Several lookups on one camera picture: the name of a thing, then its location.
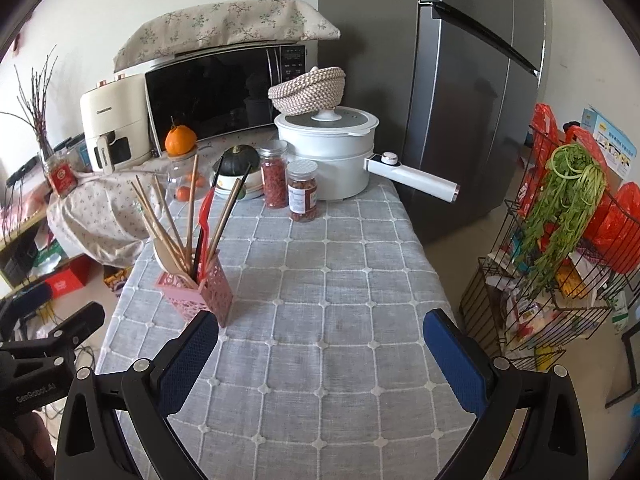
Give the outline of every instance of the red box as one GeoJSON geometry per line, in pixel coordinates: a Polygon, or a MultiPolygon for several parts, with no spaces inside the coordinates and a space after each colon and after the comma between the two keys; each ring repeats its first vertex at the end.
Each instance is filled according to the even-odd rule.
{"type": "Polygon", "coordinates": [[[51,286],[52,299],[55,300],[74,290],[83,288],[89,277],[93,260],[86,254],[78,256],[66,264],[58,272],[44,281],[51,286]]]}

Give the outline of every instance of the table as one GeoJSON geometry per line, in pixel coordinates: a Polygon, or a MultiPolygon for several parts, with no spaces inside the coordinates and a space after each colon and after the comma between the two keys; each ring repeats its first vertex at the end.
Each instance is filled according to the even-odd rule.
{"type": "MultiPolygon", "coordinates": [[[[184,230],[186,208],[170,208],[184,230]]],[[[208,478],[432,479],[474,421],[422,340],[428,310],[451,314],[438,276],[390,181],[372,175],[357,197],[319,208],[299,223],[262,199],[236,205],[220,245],[236,294],[228,326],[170,423],[208,478]]],[[[154,290],[159,272],[147,245],[99,372],[153,357],[182,329],[154,290]]]]}

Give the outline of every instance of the small jar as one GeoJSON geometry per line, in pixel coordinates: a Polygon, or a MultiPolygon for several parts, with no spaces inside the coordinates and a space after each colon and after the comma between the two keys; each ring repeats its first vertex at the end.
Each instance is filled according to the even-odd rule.
{"type": "Polygon", "coordinates": [[[316,173],[318,165],[312,160],[299,158],[287,166],[289,209],[295,222],[309,222],[316,217],[316,173]]]}
{"type": "Polygon", "coordinates": [[[289,205],[286,177],[287,147],[286,140],[270,140],[257,149],[260,155],[265,207],[281,209],[289,205]]]}
{"type": "Polygon", "coordinates": [[[64,198],[78,186],[76,176],[71,171],[66,157],[59,153],[51,155],[43,163],[42,169],[47,176],[51,189],[60,198],[64,198]]]}

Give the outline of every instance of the pot lid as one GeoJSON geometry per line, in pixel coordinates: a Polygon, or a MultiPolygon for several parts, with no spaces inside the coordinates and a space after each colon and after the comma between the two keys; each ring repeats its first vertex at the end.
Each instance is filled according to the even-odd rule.
{"type": "Polygon", "coordinates": [[[370,130],[378,126],[378,118],[368,112],[335,107],[334,110],[320,110],[302,115],[286,116],[280,114],[275,119],[276,126],[284,126],[302,132],[318,134],[343,134],[370,130]]]}

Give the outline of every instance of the plastic bag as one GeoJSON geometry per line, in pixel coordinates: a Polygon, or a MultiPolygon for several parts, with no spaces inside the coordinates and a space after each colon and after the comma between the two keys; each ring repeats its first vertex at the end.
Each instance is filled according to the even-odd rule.
{"type": "Polygon", "coordinates": [[[518,204],[520,204],[518,214],[523,218],[529,213],[533,199],[536,197],[542,174],[543,172],[537,168],[531,168],[524,177],[522,186],[518,191],[518,204]]]}
{"type": "Polygon", "coordinates": [[[549,105],[536,104],[531,126],[534,129],[531,153],[535,166],[527,171],[527,175],[518,192],[518,204],[520,205],[518,214],[522,217],[527,216],[529,213],[531,204],[538,192],[540,180],[546,173],[545,164],[560,142],[556,117],[549,105]]]}
{"type": "Polygon", "coordinates": [[[533,112],[531,126],[535,129],[533,135],[533,156],[536,168],[543,171],[551,153],[560,144],[558,139],[558,124],[549,105],[537,103],[533,112]]]}
{"type": "MultiPolygon", "coordinates": [[[[637,220],[640,218],[640,187],[635,182],[627,182],[614,198],[619,206],[607,199],[610,206],[606,208],[607,213],[595,234],[590,237],[590,233],[585,232],[585,236],[591,239],[609,267],[625,274],[640,264],[640,223],[637,220]]],[[[591,223],[597,220],[601,206],[602,202],[591,223]]]]}

